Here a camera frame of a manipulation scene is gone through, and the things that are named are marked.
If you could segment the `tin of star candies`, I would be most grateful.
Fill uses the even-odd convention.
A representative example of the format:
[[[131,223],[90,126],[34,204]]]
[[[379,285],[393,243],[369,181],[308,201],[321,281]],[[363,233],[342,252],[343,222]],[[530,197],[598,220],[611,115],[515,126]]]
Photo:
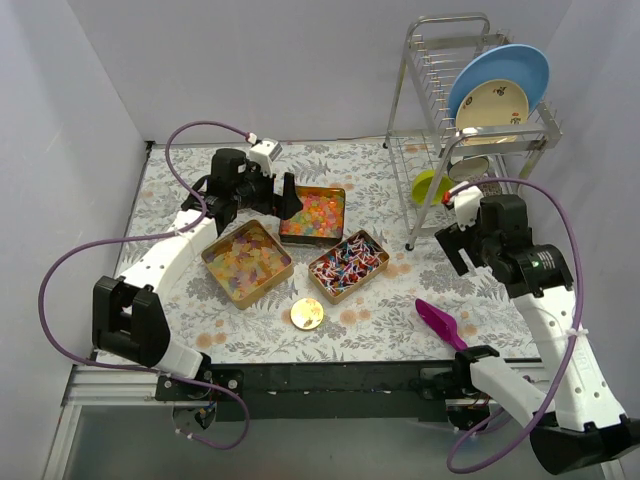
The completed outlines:
[[[346,192],[342,188],[297,186],[303,208],[289,220],[281,220],[282,243],[334,246],[342,241]]]

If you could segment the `tin of jelly candies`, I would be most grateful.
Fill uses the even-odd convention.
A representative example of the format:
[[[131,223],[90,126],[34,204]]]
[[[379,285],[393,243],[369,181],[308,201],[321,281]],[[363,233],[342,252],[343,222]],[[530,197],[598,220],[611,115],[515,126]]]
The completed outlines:
[[[291,256],[257,220],[205,248],[201,258],[230,301],[245,310],[293,275]]]

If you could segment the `magenta plastic scoop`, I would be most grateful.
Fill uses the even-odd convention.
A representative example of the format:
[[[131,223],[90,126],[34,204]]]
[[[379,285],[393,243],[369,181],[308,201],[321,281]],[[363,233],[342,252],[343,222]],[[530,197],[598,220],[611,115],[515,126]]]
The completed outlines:
[[[415,300],[415,308],[419,317],[443,342],[456,351],[468,348],[459,336],[457,322],[451,315],[419,298]]]

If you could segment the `tin of lollipops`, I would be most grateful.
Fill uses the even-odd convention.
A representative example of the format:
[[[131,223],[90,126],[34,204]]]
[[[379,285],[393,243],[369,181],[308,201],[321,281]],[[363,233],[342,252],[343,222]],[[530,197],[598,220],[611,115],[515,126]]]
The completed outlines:
[[[312,283],[337,305],[383,272],[390,255],[365,230],[360,230],[308,266]]]

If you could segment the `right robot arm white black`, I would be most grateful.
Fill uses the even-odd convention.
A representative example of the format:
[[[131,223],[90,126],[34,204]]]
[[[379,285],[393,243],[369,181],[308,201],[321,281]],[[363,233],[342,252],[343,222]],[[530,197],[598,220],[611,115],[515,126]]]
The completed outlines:
[[[587,331],[574,326],[577,294],[562,253],[537,245],[527,206],[517,195],[486,197],[472,187],[446,194],[456,221],[435,235],[459,275],[487,267],[524,318],[546,371],[552,398],[516,373],[489,346],[459,351],[452,383],[464,397],[492,397],[528,433],[541,466],[553,475],[618,459],[639,446],[628,417],[605,381]]]

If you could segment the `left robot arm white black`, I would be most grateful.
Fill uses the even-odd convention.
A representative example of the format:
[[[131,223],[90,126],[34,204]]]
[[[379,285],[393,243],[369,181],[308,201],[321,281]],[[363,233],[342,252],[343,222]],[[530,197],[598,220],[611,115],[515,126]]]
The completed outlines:
[[[295,177],[285,173],[283,190],[274,190],[273,161],[281,145],[258,140],[243,152],[220,148],[209,174],[189,189],[165,237],[118,277],[104,276],[93,289],[92,341],[96,348],[136,365],[178,377],[178,387],[193,400],[213,386],[204,369],[206,355],[175,338],[162,301],[176,281],[231,224],[242,209],[288,220],[301,211]]]

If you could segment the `patterned dark bowl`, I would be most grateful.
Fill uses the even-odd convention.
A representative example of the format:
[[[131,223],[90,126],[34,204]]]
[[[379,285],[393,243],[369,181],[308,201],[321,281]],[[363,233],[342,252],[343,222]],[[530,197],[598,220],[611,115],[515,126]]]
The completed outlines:
[[[479,186],[485,197],[498,196],[503,194],[502,186],[499,182],[489,182]]]

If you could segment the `lime green bowl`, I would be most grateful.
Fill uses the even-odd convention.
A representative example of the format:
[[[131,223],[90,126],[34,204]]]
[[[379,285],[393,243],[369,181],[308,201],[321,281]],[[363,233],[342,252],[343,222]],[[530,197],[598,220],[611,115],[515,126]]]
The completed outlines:
[[[417,175],[412,183],[411,198],[414,204],[422,205],[426,199],[429,188],[436,177],[435,170],[425,170]],[[436,194],[431,202],[432,205],[437,205],[442,202],[443,196],[455,186],[455,183],[447,176],[444,175],[437,188]]]

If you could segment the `white bowl in rack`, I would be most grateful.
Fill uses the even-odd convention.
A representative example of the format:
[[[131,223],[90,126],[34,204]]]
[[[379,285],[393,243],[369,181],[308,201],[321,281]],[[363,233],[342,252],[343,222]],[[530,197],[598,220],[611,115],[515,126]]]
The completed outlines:
[[[462,182],[483,176],[489,165],[485,155],[453,157],[447,164],[447,175],[454,182]]]

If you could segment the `metal dish rack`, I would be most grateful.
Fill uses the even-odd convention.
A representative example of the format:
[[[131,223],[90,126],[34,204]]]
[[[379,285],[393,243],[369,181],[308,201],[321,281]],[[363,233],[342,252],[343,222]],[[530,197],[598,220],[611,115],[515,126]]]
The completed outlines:
[[[396,178],[402,217],[407,229],[404,248],[411,251],[421,237],[431,237],[444,225],[443,207],[412,206],[410,175],[419,167],[444,173],[440,159],[449,138],[457,133],[447,107],[455,78],[469,63],[492,49],[508,46],[507,33],[492,32],[489,18],[480,12],[421,16],[410,24],[403,41],[400,66],[383,147],[388,150]],[[413,85],[424,125],[396,127],[403,85]]]

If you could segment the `gold round tin lid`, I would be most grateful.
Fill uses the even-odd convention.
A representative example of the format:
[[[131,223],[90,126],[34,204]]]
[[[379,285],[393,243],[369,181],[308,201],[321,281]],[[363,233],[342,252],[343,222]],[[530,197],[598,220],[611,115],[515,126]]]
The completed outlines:
[[[293,304],[290,318],[296,328],[304,331],[313,330],[322,323],[324,309],[318,300],[302,298]]]

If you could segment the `cream plate with flowers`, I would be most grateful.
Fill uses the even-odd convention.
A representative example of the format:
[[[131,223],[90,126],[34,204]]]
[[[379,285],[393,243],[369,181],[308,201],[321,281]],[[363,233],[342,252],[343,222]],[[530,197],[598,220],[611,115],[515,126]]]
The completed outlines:
[[[529,101],[522,88],[506,79],[487,81],[472,90],[461,102],[455,127],[509,126],[525,123]]]

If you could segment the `blue plate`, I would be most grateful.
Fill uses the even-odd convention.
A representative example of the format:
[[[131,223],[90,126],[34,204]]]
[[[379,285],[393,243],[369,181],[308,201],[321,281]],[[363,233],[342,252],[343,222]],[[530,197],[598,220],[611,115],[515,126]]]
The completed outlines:
[[[540,50],[524,44],[500,46],[481,54],[461,71],[451,87],[448,108],[454,125],[464,98],[477,86],[495,79],[518,84],[527,95],[530,114],[546,93],[549,62]]]

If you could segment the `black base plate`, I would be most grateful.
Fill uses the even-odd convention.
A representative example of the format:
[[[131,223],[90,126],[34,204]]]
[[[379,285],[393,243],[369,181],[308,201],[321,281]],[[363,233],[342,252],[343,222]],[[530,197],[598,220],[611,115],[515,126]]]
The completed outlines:
[[[456,381],[451,360],[217,364],[200,379],[238,395],[253,420],[445,422],[451,408],[488,407]]]

